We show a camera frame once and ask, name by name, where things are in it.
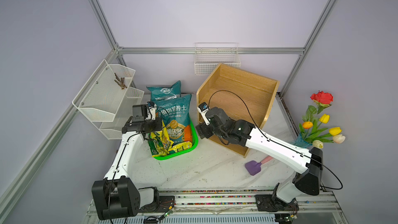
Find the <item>yellow green fertilizer packet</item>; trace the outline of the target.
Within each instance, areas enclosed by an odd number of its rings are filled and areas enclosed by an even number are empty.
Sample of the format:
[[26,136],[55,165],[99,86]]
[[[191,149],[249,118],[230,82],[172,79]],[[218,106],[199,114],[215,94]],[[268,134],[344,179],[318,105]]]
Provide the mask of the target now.
[[149,140],[148,144],[150,146],[150,151],[152,157],[165,157],[170,154],[169,149],[172,146],[171,141],[156,141],[156,140]]
[[186,141],[186,142],[182,142],[182,143],[178,143],[176,145],[173,145],[169,150],[169,154],[174,154],[174,153],[178,153],[181,151],[185,151],[188,149],[192,148],[192,143],[190,141]]
[[163,129],[162,131],[155,131],[155,132],[150,133],[149,134],[149,140],[156,140],[156,141],[159,141],[159,142],[160,141],[162,141],[162,142],[171,141],[172,142],[172,146],[174,144],[174,142],[169,137],[167,129]]

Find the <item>teal orange soil bag back-facing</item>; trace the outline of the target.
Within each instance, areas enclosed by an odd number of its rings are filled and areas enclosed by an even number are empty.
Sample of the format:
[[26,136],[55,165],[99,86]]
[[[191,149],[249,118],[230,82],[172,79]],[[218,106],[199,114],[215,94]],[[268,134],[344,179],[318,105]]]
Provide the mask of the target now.
[[169,87],[147,87],[151,93],[151,101],[163,101],[176,99],[181,96],[181,81],[177,81]]

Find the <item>teal orange soil bag front-facing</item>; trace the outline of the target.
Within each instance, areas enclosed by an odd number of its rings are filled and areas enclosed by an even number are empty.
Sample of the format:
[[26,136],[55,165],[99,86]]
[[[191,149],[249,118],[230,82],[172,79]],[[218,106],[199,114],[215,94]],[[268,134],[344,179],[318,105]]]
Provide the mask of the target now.
[[190,125],[190,102],[192,95],[187,94],[170,100],[154,101],[167,133],[174,144],[184,142],[185,128]]

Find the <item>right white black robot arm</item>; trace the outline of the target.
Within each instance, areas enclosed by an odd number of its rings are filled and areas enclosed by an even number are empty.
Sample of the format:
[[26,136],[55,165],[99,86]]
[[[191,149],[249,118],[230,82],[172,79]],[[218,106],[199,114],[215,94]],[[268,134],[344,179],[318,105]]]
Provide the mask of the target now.
[[223,109],[209,108],[206,103],[199,105],[197,110],[204,120],[196,127],[202,139],[215,135],[224,145],[234,144],[261,151],[294,170],[288,179],[275,187],[274,202],[288,204],[301,194],[319,195],[323,172],[321,149],[294,146],[263,132],[254,123],[233,120]]

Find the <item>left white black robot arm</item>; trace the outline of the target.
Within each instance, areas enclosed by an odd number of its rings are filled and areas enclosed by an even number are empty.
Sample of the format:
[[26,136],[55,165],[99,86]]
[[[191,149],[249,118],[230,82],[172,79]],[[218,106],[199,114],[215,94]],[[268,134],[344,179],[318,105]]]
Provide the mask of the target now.
[[144,143],[145,136],[161,131],[163,124],[156,116],[153,102],[132,106],[132,116],[122,127],[122,139],[115,159],[104,176],[92,186],[92,196],[99,220],[128,218],[141,210],[156,211],[160,206],[156,187],[138,189],[133,183],[132,170],[135,157]]

